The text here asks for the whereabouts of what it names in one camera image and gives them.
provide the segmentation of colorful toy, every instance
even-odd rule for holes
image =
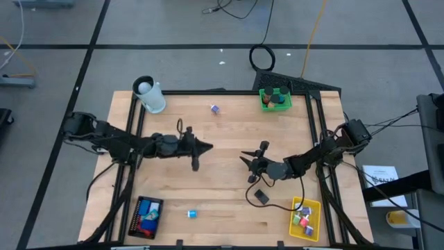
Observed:
[[[307,226],[305,228],[304,233],[305,233],[305,235],[312,236],[313,235],[313,228],[311,226]]]
[[[308,225],[308,221],[308,215],[305,215],[305,217],[300,218],[299,225],[306,227]]]
[[[188,210],[188,218],[193,219],[197,217],[197,211],[196,210]]]
[[[296,208],[298,208],[298,209],[297,209],[298,212],[302,211],[302,206],[300,206],[300,203],[296,203],[296,204],[294,204],[294,209],[296,209]]]
[[[302,208],[302,213],[304,215],[310,215],[311,214],[311,208],[310,207],[304,207]]]
[[[216,106],[216,105],[211,105],[211,111],[212,111],[214,114],[219,113],[220,110],[221,110],[221,109],[220,109],[218,106]]]
[[[297,225],[299,224],[300,221],[300,216],[299,215],[294,215],[293,217],[293,224]]]

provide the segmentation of white mug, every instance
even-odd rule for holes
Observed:
[[[155,83],[151,76],[140,76],[133,83],[133,92],[139,97],[144,107],[150,113],[157,114],[162,112],[167,105],[164,95],[159,87],[159,83]]]

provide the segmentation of wooden table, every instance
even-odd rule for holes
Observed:
[[[108,121],[125,129],[132,93],[115,92]],[[334,130],[343,123],[343,111],[337,92],[321,92],[327,127]],[[125,244],[175,245],[177,239],[185,245],[275,246],[283,240],[286,246],[329,245],[324,213],[318,242],[289,236],[290,213],[278,208],[255,208],[245,200],[250,172],[239,159],[241,151],[254,151],[262,140],[270,146],[266,157],[283,157],[304,153],[313,147],[305,98],[293,96],[293,107],[285,112],[262,112],[258,96],[228,95],[166,95],[166,109],[158,115],[146,113],[142,136],[154,132],[177,134],[176,122],[182,118],[184,127],[193,126],[196,137],[214,145],[200,157],[198,172],[191,170],[191,158],[145,159],[136,173],[128,218],[130,223],[138,196],[164,199],[160,227],[155,240],[126,236]],[[219,115],[210,105],[221,109]],[[316,130],[320,130],[313,101]],[[345,161],[354,164],[351,156]],[[95,174],[110,164],[109,156],[99,156]],[[321,191],[314,173],[315,165],[303,176],[305,197],[320,201]],[[117,168],[102,176],[92,187],[79,240],[87,238],[110,209]],[[364,237],[373,241],[361,186],[356,171],[347,165],[336,168],[345,213]],[[270,198],[269,203],[291,207],[294,196],[302,196],[300,181],[277,181],[275,187],[259,182],[250,199],[260,188]],[[187,211],[196,209],[197,219],[189,219]],[[113,239],[117,239],[121,215],[116,216]],[[332,210],[336,241],[340,242],[337,217]]]

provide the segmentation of white paper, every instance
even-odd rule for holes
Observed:
[[[394,181],[398,179],[398,173],[396,173],[396,168],[394,166],[362,166],[363,171],[372,176],[373,178],[365,175],[367,181],[370,181],[373,185],[380,185],[385,182]],[[371,188],[372,185],[366,182],[366,187]],[[402,207],[407,207],[407,202],[404,195],[390,198],[397,205]],[[395,207],[389,200],[373,201],[370,203],[372,207]]]

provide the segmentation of green basket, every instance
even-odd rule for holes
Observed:
[[[285,95],[285,101],[282,104],[277,103],[274,108],[268,108],[263,102],[262,99],[264,98],[264,89],[259,90],[259,100],[261,102],[261,107],[263,111],[283,111],[287,110],[292,107],[291,102],[291,94],[290,92]],[[279,88],[273,89],[273,94],[280,94]]]

